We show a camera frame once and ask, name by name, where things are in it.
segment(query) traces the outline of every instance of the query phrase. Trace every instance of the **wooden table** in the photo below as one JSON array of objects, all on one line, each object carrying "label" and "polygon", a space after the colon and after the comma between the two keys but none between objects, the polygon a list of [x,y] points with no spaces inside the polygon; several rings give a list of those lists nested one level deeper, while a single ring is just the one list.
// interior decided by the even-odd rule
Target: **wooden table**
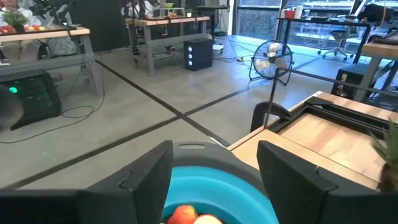
[{"label": "wooden table", "polygon": [[[95,57],[90,42],[90,30],[84,27],[77,27],[77,29],[70,31],[70,35],[81,39],[81,41],[83,42],[83,47],[80,48],[78,41],[74,40],[76,44],[77,55],[43,59],[38,60],[37,62],[24,63],[20,65],[2,66],[0,67],[0,82],[15,80],[18,78],[32,77],[40,74],[40,70],[50,70],[72,65],[87,64],[88,66],[85,68],[91,71],[96,92],[98,95],[102,95],[103,78],[100,76],[98,69],[95,65]],[[61,30],[53,32],[35,32],[31,34],[27,32],[25,34],[0,35],[0,43],[9,41],[51,39],[62,37],[69,37],[68,31]]]},{"label": "wooden table", "polygon": [[[363,46],[362,54],[372,57],[372,60],[369,63],[368,71],[359,84],[363,87],[369,87],[369,85],[374,81],[374,76],[379,68],[381,59],[395,61],[382,87],[382,90],[385,89],[391,83],[392,79],[394,79],[394,76],[397,72],[398,45],[375,44],[371,42]],[[354,95],[354,100],[363,101],[365,94],[366,92],[364,90],[358,90]]]},{"label": "wooden table", "polygon": [[[395,112],[328,93],[317,92],[312,96],[378,118],[391,117],[393,121],[398,122],[398,113]],[[258,169],[256,152],[260,140],[269,141],[313,164],[371,189],[376,189],[384,164],[371,147],[369,136],[310,114],[303,115],[280,133],[273,133],[261,127],[228,149],[243,162]]]},{"label": "wooden table", "polygon": [[[206,21],[208,21],[210,18],[207,16],[202,16],[202,17],[181,17],[179,19],[171,19],[170,21],[167,19],[164,20],[157,20],[157,21],[150,21],[150,20],[140,20],[140,19],[125,19],[126,25],[129,27],[129,35],[130,35],[130,44],[131,44],[131,49],[133,52],[133,57],[134,57],[134,66],[138,68],[138,63],[139,62],[144,62],[146,59],[146,62],[148,64],[149,68],[149,74],[150,76],[155,76],[155,65],[154,65],[154,60],[155,59],[162,59],[166,57],[173,57],[174,54],[162,54],[162,55],[156,55],[154,56],[153,49],[154,48],[159,48],[159,47],[167,47],[167,46],[174,46],[177,44],[181,44],[184,41],[187,40],[195,40],[195,39],[202,39],[202,38],[207,38],[206,34]],[[183,33],[183,27],[182,24],[185,22],[195,22],[199,21],[201,22],[200,26],[200,31],[198,34],[190,34],[190,35],[184,35]],[[168,38],[163,38],[163,39],[155,39],[153,40],[150,34],[150,28],[152,26],[156,25],[166,25],[166,24],[180,24],[180,35],[177,37],[168,37]],[[146,58],[142,59],[140,57],[139,50],[137,48],[138,44],[137,39],[136,39],[136,28],[134,26],[139,26],[144,29],[144,41],[145,44],[143,47],[140,47],[140,49],[146,53]]]}]

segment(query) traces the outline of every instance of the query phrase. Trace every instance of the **wooden tabletop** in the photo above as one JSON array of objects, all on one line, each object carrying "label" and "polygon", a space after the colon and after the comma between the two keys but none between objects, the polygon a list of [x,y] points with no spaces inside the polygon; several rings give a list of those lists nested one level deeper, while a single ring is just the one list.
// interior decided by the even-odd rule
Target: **wooden tabletop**
[{"label": "wooden tabletop", "polygon": [[[86,35],[90,34],[90,30],[84,27],[77,27],[70,31],[70,35]],[[56,37],[68,37],[68,31],[54,31],[54,32],[35,32],[33,34],[16,34],[16,35],[0,35],[0,42],[18,41],[18,40],[32,40],[32,39],[48,39]]]},{"label": "wooden tabletop", "polygon": [[[378,118],[391,117],[393,121],[398,122],[398,113],[395,112],[322,92],[312,96]],[[371,189],[376,189],[384,164],[371,147],[369,136],[311,114],[303,115],[280,133],[259,128],[228,149],[232,150],[236,157],[258,169],[256,152],[260,140],[269,141],[313,164]]]},{"label": "wooden tabletop", "polygon": [[362,47],[362,54],[370,57],[380,57],[398,60],[398,45],[367,43]]},{"label": "wooden tabletop", "polygon": [[[181,19],[171,19],[170,23],[181,23],[181,22],[195,22],[195,21],[207,21],[210,20],[208,16],[202,17],[184,17]],[[132,25],[132,18],[127,18],[124,20],[127,25]],[[154,26],[154,25],[164,25],[168,24],[169,20],[158,20],[158,21],[148,21],[148,20],[141,20],[141,19],[134,19],[135,26]]]}]

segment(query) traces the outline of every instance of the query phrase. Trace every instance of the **green light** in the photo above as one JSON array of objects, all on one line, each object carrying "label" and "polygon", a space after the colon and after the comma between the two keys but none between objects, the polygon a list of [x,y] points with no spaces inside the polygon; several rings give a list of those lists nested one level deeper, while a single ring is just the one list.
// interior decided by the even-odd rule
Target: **green light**
[{"label": "green light", "polygon": [[10,87],[8,89],[11,91],[11,93],[17,93],[18,92],[18,89],[15,88],[15,87]]}]

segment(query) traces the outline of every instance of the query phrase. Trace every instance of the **gray floor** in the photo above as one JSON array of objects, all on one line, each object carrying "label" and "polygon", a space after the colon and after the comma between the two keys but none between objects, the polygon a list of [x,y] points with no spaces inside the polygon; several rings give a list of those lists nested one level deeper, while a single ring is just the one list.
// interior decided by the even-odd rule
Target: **gray floor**
[{"label": "gray floor", "polygon": [[[250,82],[248,78],[251,50],[263,41],[246,37],[231,37],[231,40],[226,42],[224,56],[234,57],[233,45],[238,57],[247,56],[244,63],[215,60],[211,68],[190,72],[183,68],[181,59],[166,59],[157,65],[156,77],[149,77],[144,68],[134,69],[129,50],[98,55],[97,59],[114,72],[176,109],[179,117],[176,118],[178,114],[99,66],[105,83],[102,107],[72,126],[18,143],[0,144],[0,187],[88,187],[164,140],[214,142],[209,138],[214,135],[232,144],[247,135],[253,108],[257,103],[268,100],[272,83],[265,80]],[[317,55],[317,49],[296,46],[291,46],[291,49],[296,53],[296,68],[324,77],[335,78],[339,68],[352,63],[350,60],[343,63],[342,57],[333,55],[322,59]],[[79,68],[52,71],[64,77],[58,83],[61,99],[68,95],[78,71]],[[102,97],[96,96],[91,85],[84,84],[83,78],[83,75],[79,77],[71,95],[63,102],[63,110],[76,106],[97,108],[101,104]],[[278,84],[275,101],[290,108],[316,91],[330,92],[331,87],[331,83],[293,74],[287,86]],[[226,95],[231,97],[211,103]],[[209,107],[194,110],[208,103]],[[89,108],[81,108],[67,115],[79,116],[89,112]],[[181,119],[184,113],[188,118]],[[29,138],[79,119],[61,116],[47,119],[2,133],[0,141]],[[147,130],[153,126],[160,128]],[[112,143],[118,140],[123,143],[112,147]],[[101,148],[104,152],[84,159],[86,153]]]}]

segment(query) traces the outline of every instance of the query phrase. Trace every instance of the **electric fan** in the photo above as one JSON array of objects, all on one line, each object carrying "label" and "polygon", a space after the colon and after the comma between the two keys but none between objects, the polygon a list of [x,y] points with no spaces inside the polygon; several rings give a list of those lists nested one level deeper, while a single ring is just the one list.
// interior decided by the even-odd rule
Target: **electric fan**
[{"label": "electric fan", "polygon": [[[251,77],[251,68],[254,67],[259,77],[256,78],[266,78],[271,80],[275,77],[277,68],[292,68],[293,62],[293,52],[290,48],[283,42],[277,40],[270,40],[261,44],[255,51],[252,62],[250,66],[249,78],[253,80],[255,78]],[[279,70],[279,75],[285,75],[289,73],[287,82],[290,79],[290,72],[286,70]]]}]

